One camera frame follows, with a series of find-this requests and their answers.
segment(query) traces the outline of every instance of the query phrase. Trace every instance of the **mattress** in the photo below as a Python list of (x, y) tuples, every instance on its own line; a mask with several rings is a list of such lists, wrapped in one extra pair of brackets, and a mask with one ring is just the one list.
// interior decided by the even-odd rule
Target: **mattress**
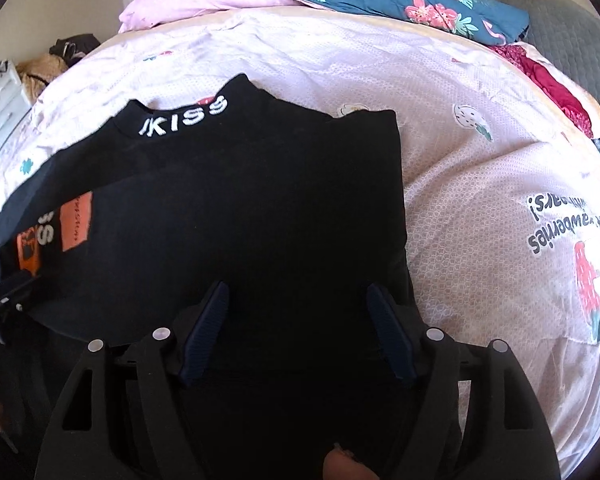
[(396, 111), (423, 318), (462, 342), (510, 343), (570, 473), (600, 435), (600, 156), (541, 89), (477, 43), (302, 7), (121, 34), (52, 82), (11, 137), (0, 208), (129, 99), (177, 108), (237, 73), (332, 116)]

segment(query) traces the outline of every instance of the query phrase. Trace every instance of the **black strap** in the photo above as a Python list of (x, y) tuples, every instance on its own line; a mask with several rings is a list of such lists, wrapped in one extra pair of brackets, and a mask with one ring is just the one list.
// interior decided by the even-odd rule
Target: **black strap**
[(36, 81), (40, 81), (45, 87), (49, 86), (50, 81), (42, 79), (39, 75), (30, 74), (30, 73), (26, 73), (25, 75), (32, 79), (35, 79)]

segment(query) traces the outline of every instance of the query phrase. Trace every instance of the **dresser drawer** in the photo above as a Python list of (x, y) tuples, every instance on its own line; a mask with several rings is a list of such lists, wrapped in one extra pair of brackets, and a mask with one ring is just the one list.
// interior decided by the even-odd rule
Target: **dresser drawer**
[(13, 63), (9, 63), (7, 72), (0, 73), (0, 110), (11, 103), (20, 88), (20, 77)]
[(27, 114), (31, 105), (21, 92), (0, 111), (0, 148), (9, 138), (18, 123)]

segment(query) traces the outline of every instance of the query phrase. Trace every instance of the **white lettering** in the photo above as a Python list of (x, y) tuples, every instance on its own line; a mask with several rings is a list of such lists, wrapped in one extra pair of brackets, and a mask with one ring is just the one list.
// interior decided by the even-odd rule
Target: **white lettering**
[(146, 136), (151, 137), (154, 134), (154, 132), (158, 135), (164, 135), (166, 132), (162, 129), (160, 124), (162, 124), (166, 120), (167, 119), (165, 119), (164, 117), (152, 117), (149, 121), (149, 131), (147, 132)]
[(147, 130), (147, 128), (149, 127), (149, 121), (150, 121), (150, 120), (151, 120), (151, 119), (147, 119), (147, 120), (144, 122), (144, 126), (142, 127), (142, 130), (140, 130), (140, 131), (138, 132), (140, 135), (144, 135), (144, 134), (146, 133), (146, 130)]
[(52, 211), (51, 213), (47, 213), (46, 215), (42, 215), (40, 218), (38, 218), (38, 223), (39, 224), (47, 224), (52, 221), (53, 217), (54, 217), (54, 212)]
[(185, 126), (193, 126), (205, 118), (205, 112), (202, 108), (194, 108), (193, 110), (187, 110), (184, 112), (182, 117), (182, 124)]
[(209, 113), (211, 115), (218, 115), (221, 114), (222, 112), (224, 112), (224, 109), (226, 108), (226, 99), (224, 98), (224, 96), (218, 96), (218, 98), (215, 100), (215, 102), (211, 103), (209, 105)]
[(40, 245), (50, 244), (54, 240), (54, 228), (51, 225), (38, 226), (38, 243)]

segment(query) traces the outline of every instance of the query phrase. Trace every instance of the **metal rivet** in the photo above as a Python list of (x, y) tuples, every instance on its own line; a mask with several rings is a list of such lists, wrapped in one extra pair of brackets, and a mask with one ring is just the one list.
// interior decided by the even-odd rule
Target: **metal rivet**
[(427, 330), (427, 337), (432, 341), (442, 341), (445, 338), (445, 333), (439, 328), (429, 328)]
[(89, 352), (98, 352), (104, 348), (104, 341), (102, 339), (94, 339), (87, 346)]
[(501, 354), (504, 354), (504, 352), (506, 352), (507, 350), (509, 350), (509, 345), (506, 344), (502, 339), (496, 339), (493, 342), (493, 349), (496, 352), (500, 352)]
[(171, 335), (171, 330), (168, 328), (156, 328), (154, 330), (154, 339), (156, 341), (162, 341), (167, 339)]

